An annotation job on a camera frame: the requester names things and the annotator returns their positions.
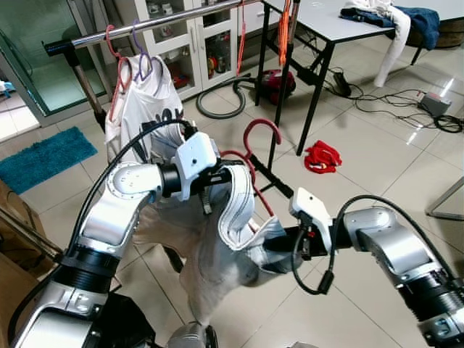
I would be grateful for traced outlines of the white long sleeve garment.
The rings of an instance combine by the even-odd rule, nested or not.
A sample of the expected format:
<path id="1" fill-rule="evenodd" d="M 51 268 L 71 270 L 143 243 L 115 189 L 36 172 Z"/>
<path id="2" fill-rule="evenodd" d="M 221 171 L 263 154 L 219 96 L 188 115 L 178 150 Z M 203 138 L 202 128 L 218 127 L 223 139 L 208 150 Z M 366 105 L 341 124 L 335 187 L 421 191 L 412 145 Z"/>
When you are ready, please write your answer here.
<path id="1" fill-rule="evenodd" d="M 364 22 L 380 28 L 394 30 L 394 39 L 384 55 L 378 75 L 374 79 L 377 87 L 384 86 L 392 66 L 401 56 L 411 30 L 411 17 L 394 5 L 394 0 L 347 0 L 339 16 L 345 20 Z"/>

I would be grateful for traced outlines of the brown round basket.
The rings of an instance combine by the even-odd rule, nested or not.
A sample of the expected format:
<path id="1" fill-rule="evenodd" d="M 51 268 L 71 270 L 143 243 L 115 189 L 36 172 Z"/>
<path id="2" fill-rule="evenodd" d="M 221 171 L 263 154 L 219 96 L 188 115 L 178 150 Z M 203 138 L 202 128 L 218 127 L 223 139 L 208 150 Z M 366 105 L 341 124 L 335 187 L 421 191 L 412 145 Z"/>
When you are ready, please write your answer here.
<path id="1" fill-rule="evenodd" d="M 464 36 L 464 19 L 443 20 L 438 27 L 435 49 L 453 49 L 461 45 Z"/>

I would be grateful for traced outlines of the black plastic bag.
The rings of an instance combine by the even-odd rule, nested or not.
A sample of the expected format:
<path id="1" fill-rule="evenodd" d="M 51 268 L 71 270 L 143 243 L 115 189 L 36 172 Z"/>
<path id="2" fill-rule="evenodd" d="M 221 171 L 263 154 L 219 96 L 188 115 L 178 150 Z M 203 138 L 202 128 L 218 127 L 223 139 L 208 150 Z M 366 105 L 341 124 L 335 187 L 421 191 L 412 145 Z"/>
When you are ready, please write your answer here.
<path id="1" fill-rule="evenodd" d="M 150 348 L 156 337 L 141 308 L 119 293 L 109 293 L 94 331 L 94 348 Z"/>

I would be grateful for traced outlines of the red cloth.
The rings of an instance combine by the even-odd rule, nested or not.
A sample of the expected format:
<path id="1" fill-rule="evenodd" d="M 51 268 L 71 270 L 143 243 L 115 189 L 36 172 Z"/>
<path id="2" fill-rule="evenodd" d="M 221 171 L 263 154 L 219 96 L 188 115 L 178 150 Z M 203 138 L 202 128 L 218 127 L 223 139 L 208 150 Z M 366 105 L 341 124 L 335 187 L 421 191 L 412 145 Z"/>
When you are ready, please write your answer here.
<path id="1" fill-rule="evenodd" d="M 321 140 L 306 148 L 304 152 L 305 168 L 312 173 L 318 173 L 318 175 L 335 173 L 337 168 L 344 164 L 338 150 Z"/>

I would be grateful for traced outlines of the black metal clothes rack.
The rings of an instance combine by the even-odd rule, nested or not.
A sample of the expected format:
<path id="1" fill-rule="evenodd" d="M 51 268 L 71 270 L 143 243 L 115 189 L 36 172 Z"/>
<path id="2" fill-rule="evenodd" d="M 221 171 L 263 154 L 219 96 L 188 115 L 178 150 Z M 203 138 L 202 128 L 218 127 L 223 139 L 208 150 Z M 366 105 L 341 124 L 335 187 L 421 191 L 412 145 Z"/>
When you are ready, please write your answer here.
<path id="1" fill-rule="evenodd" d="M 240 4 L 251 4 L 259 2 L 261 5 L 264 7 L 265 13 L 268 14 L 270 12 L 270 4 L 268 3 L 268 0 L 239 0 Z M 219 3 L 219 4 L 213 4 L 212 6 L 205 7 L 205 9 L 192 9 L 192 10 L 186 10 L 179 12 L 177 14 L 169 14 L 168 17 L 163 17 L 162 19 L 155 19 L 155 20 L 146 20 L 146 21 L 140 21 L 139 24 L 136 26 L 136 31 L 140 30 L 140 32 L 143 32 L 143 30 L 148 30 L 148 29 L 156 29 L 162 26 L 166 26 L 168 24 L 171 24 L 175 21 L 179 20 L 185 20 L 185 19 L 195 19 L 195 17 L 201 17 L 203 15 L 208 15 L 211 13 L 218 12 L 223 9 L 232 9 L 234 4 L 234 0 L 226 0 L 225 2 Z M 126 25 L 125 27 L 121 28 L 114 28 L 113 30 L 110 31 L 110 39 L 112 38 L 119 38 L 123 36 L 129 36 L 130 40 L 132 41 L 132 36 L 131 36 L 131 26 Z M 80 69 L 79 67 L 79 60 L 77 57 L 77 51 L 79 49 L 83 49 L 83 47 L 87 46 L 92 46 L 92 44 L 98 44 L 98 43 L 104 43 L 105 46 L 107 47 L 105 43 L 105 30 L 103 30 L 102 33 L 95 33 L 95 34 L 90 34 L 89 36 L 84 36 L 80 38 L 74 38 L 74 39 L 62 39 L 59 42 L 53 42 L 53 43 L 48 43 L 44 46 L 44 50 L 46 50 L 47 55 L 50 57 L 55 57 L 56 55 L 62 55 L 66 57 L 67 63 L 69 63 L 69 66 L 72 67 L 72 70 L 74 72 L 74 75 L 77 77 L 78 82 L 80 83 L 80 87 L 83 89 L 84 95 L 88 97 L 88 101 L 91 105 L 91 110 L 95 116 L 95 121 L 97 125 L 100 128 L 105 127 L 105 122 L 104 122 L 104 117 L 107 114 L 107 111 L 103 109 L 102 103 L 100 103 L 99 100 L 97 100 L 96 93 L 90 86 L 90 83 L 88 82 L 88 79 L 86 77 L 86 74 Z M 229 80 L 225 80 L 225 82 L 221 82 L 219 84 L 216 84 L 216 86 L 213 86 L 212 88 L 208 88 L 207 90 L 202 91 L 198 95 L 195 95 L 196 97 L 196 107 L 198 107 L 199 112 L 202 112 L 203 115 L 205 115 L 208 118 L 212 118 L 213 120 L 226 120 L 229 118 L 233 118 L 235 116 L 238 116 L 242 112 L 244 112 L 246 104 L 246 96 L 245 93 L 239 89 L 239 84 L 241 83 L 252 83 L 254 86 L 254 90 L 256 93 L 257 97 L 257 89 L 258 89 L 258 78 L 252 78 L 251 75 L 249 74 L 241 74 L 240 76 L 235 76 Z M 205 107 L 202 105 L 202 99 L 208 93 L 211 93 L 212 91 L 216 91 L 219 88 L 223 88 L 226 86 L 230 86 L 232 88 L 232 91 L 236 94 L 236 96 L 239 98 L 239 106 L 238 109 L 236 109 L 235 112 L 230 112 L 230 113 L 225 113 L 225 114 L 218 114 L 214 112 L 209 112 L 209 110 L 206 110 Z"/>

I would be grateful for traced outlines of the white table black legs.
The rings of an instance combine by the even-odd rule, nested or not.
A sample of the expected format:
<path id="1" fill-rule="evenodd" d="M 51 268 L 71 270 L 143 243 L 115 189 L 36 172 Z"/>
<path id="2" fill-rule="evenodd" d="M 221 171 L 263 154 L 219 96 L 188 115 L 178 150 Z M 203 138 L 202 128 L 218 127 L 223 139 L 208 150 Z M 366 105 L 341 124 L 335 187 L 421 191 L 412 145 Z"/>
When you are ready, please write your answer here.
<path id="1" fill-rule="evenodd" d="M 314 49 L 316 58 L 308 67 L 295 64 L 293 74 L 296 78 L 312 86 L 312 99 L 304 120 L 304 127 L 299 134 L 301 138 L 294 147 L 296 156 L 301 156 L 306 147 L 306 139 L 316 106 L 324 91 L 324 83 L 328 74 L 329 63 L 334 56 L 337 44 L 352 42 L 361 38 L 380 36 L 387 32 L 385 28 L 357 21 L 339 19 L 339 10 L 347 0 L 299 0 L 293 3 L 298 9 L 293 14 L 291 23 L 314 34 L 323 43 L 321 49 Z M 424 7 L 438 12 L 441 21 L 464 18 L 464 0 L 394 0 L 401 7 Z"/>

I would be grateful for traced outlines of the teal floor mat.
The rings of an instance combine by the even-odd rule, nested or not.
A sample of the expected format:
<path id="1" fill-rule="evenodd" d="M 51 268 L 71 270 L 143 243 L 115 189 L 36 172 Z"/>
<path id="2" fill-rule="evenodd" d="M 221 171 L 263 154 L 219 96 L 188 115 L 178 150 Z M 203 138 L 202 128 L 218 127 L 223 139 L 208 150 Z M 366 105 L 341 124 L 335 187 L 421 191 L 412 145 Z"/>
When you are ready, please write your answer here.
<path id="1" fill-rule="evenodd" d="M 96 153 L 95 146 L 83 133 L 70 127 L 0 160 L 0 181 L 22 194 Z"/>

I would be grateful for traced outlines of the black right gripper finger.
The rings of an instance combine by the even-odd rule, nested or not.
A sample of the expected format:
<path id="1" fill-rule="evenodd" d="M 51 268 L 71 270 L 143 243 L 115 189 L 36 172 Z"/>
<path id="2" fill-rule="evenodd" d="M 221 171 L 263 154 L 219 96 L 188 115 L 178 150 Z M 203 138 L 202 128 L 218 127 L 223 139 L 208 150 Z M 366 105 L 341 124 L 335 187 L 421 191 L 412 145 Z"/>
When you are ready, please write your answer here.
<path id="1" fill-rule="evenodd" d="M 292 253 L 294 245 L 294 234 L 288 230 L 265 234 L 262 248 L 265 252 Z"/>

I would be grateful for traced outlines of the orange hanger bunch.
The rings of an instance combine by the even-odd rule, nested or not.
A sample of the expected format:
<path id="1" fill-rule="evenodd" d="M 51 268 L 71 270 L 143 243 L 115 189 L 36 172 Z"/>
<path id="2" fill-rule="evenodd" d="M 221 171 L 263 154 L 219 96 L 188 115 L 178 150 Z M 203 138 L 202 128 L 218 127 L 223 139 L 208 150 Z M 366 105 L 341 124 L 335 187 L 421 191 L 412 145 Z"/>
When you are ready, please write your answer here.
<path id="1" fill-rule="evenodd" d="M 279 65 L 284 67 L 287 64 L 289 41 L 291 36 L 291 7 L 293 0 L 284 0 L 284 7 L 281 11 L 281 19 L 278 21 L 278 45 L 279 45 Z"/>

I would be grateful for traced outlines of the blue jeans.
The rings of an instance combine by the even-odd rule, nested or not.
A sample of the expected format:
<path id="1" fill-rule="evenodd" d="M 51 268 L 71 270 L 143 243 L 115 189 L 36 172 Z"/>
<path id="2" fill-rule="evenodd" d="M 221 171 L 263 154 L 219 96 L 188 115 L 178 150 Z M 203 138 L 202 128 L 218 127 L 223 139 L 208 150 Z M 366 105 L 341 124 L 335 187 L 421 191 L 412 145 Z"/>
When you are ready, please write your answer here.
<path id="1" fill-rule="evenodd" d="M 397 6 L 394 0 L 348 0 L 339 10 L 344 20 L 358 21 L 380 28 L 391 28 L 387 36 L 407 43 L 409 34 L 421 36 L 420 45 L 432 50 L 439 39 L 440 17 L 433 9 Z"/>

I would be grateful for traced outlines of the grey power box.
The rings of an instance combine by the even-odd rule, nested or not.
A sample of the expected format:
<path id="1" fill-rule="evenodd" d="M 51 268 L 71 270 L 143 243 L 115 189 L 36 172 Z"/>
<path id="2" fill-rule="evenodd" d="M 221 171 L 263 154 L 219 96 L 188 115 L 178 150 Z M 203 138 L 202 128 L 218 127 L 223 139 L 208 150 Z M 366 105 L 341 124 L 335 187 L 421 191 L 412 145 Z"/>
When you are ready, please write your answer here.
<path id="1" fill-rule="evenodd" d="M 451 105 L 452 102 L 448 97 L 438 95 L 434 92 L 425 93 L 421 97 L 420 102 L 418 102 L 418 107 L 420 107 L 420 109 L 434 117 L 445 115 Z"/>

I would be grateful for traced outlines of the black power adapter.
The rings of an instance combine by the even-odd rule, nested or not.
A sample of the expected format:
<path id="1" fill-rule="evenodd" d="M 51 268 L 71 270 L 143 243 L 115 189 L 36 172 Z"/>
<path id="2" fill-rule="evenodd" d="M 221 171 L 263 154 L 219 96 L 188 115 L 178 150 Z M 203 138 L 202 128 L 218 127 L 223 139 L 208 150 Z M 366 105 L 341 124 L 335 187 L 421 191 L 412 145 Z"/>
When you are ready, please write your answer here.
<path id="1" fill-rule="evenodd" d="M 335 82 L 334 87 L 333 87 L 333 92 L 335 93 L 335 95 L 338 95 L 341 97 L 352 96 L 351 83 L 347 82 L 343 72 L 334 72 L 333 79 Z"/>

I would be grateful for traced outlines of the white jeans black stitching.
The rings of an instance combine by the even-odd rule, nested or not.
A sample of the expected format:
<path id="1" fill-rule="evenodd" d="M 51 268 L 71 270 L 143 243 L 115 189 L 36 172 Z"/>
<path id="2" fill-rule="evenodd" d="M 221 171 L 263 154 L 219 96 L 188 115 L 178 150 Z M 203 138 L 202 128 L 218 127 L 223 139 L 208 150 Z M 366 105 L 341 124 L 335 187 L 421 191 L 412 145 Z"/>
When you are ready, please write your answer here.
<path id="1" fill-rule="evenodd" d="M 255 196 L 246 165 L 224 165 L 229 183 L 211 188 L 212 213 L 200 199 L 161 198 L 141 210 L 136 243 L 174 249 L 186 262 L 180 284 L 192 315 L 206 325 L 229 292 L 256 287 L 292 270 L 292 253 L 265 252 L 265 234 L 285 230 L 277 217 L 253 221 Z"/>

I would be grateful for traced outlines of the purple hanger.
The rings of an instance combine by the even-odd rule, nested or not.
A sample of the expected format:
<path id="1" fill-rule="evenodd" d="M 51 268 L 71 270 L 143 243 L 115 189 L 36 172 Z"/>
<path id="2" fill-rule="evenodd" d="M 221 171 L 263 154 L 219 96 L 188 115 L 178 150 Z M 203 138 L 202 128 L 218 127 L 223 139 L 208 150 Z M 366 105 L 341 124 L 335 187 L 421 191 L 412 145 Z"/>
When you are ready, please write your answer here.
<path id="1" fill-rule="evenodd" d="M 133 82 L 146 82 L 149 77 L 154 76 L 156 82 L 161 83 L 163 81 L 163 74 L 165 74 L 165 68 L 163 67 L 163 60 L 161 57 L 155 55 L 150 56 L 148 50 L 144 49 L 136 35 L 136 26 L 139 24 L 139 19 L 135 19 L 130 27 L 130 36 L 132 36 L 132 42 L 135 44 L 136 49 L 139 52 L 137 72 L 133 76 Z M 149 63 L 148 72 L 143 73 L 143 62 Z"/>

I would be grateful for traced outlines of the red vacuum cleaner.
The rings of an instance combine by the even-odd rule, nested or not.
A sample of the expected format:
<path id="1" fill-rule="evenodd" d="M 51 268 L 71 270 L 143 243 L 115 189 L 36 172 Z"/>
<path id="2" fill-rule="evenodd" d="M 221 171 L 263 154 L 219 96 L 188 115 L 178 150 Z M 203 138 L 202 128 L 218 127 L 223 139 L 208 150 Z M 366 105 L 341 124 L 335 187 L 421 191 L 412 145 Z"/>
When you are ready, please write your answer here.
<path id="1" fill-rule="evenodd" d="M 258 78 L 258 96 L 265 97 L 272 105 L 278 105 L 281 95 L 291 96 L 296 89 L 295 77 L 292 72 L 283 77 L 283 70 L 263 70 Z"/>

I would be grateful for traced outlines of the brown cardboard box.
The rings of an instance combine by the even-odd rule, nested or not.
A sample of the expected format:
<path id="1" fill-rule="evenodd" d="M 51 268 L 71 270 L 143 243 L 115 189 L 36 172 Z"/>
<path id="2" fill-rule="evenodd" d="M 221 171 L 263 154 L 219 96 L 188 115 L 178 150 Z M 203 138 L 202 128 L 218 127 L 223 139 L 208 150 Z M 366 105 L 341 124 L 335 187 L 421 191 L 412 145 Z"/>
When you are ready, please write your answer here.
<path id="1" fill-rule="evenodd" d="M 39 215 L 0 181 L 0 212 L 3 211 L 46 235 Z M 0 348 L 9 348 L 10 318 L 21 299 L 38 282 L 37 275 L 46 272 L 49 266 L 40 249 L 17 234 L 14 226 L 0 216 Z"/>

